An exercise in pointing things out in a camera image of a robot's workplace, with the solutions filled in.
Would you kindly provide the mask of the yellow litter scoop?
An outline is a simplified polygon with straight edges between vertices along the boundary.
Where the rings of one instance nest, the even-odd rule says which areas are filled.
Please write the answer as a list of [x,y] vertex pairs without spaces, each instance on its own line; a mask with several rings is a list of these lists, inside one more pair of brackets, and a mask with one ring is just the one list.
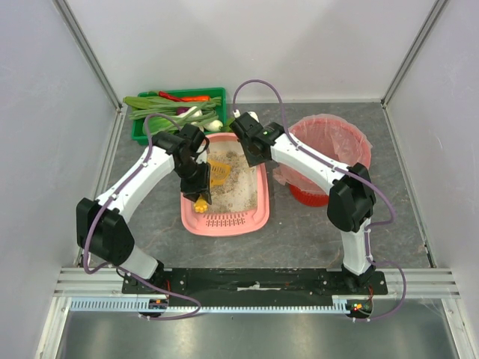
[[[230,165],[212,159],[208,159],[207,162],[210,165],[210,188],[223,185],[231,172]],[[201,194],[194,203],[193,208],[196,213],[205,213],[208,210],[208,206],[209,204],[205,196]]]

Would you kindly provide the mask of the pink litter box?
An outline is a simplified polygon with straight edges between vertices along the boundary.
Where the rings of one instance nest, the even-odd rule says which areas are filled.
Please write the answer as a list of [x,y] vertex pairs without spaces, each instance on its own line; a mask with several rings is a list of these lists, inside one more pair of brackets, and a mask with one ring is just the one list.
[[[209,135],[210,147],[207,152],[233,150],[243,154],[237,137],[232,133]],[[180,198],[180,213],[183,226],[199,236],[238,236],[254,232],[263,227],[269,219],[269,186],[266,167],[258,165],[257,171],[257,207],[244,212],[225,214],[196,213],[193,202]]]

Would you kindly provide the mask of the red trash bin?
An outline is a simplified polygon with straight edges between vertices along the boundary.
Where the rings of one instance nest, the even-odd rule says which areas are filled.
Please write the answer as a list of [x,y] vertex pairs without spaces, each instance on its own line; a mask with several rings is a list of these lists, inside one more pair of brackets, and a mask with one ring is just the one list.
[[289,184],[290,193],[300,203],[311,207],[327,206],[329,203],[329,196],[327,194],[314,194],[303,191],[300,188]]

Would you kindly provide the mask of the pink plastic bin liner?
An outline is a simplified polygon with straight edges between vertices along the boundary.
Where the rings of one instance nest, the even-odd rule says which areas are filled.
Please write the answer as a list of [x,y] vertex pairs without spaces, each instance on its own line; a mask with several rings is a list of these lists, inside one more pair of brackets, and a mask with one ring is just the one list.
[[[289,128],[289,133],[330,159],[349,166],[356,163],[366,168],[371,164],[371,143],[355,125],[333,114],[302,118]],[[318,185],[286,165],[279,164],[273,177],[280,184],[290,184],[312,194],[324,194]]]

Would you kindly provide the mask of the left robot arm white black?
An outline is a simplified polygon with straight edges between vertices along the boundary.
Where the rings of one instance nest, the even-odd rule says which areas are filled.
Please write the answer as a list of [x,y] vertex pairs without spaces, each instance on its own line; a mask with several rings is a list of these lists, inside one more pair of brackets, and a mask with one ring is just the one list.
[[191,202],[211,203],[209,140],[197,127],[186,124],[179,132],[158,132],[139,160],[108,191],[95,200],[83,198],[76,207],[77,242],[83,263],[93,254],[104,261],[151,280],[164,265],[141,250],[128,227],[132,214],[167,175],[180,178],[180,192]]

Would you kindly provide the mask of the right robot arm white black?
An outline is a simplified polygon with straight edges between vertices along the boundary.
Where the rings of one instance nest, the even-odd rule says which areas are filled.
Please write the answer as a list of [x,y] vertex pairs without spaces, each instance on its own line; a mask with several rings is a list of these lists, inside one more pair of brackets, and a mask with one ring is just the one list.
[[340,230],[344,250],[341,271],[352,292],[366,287],[375,267],[367,244],[367,226],[376,203],[368,169],[338,162],[286,132],[278,123],[261,125],[252,112],[234,111],[230,128],[237,136],[248,165],[268,161],[288,166],[329,196],[327,217]]

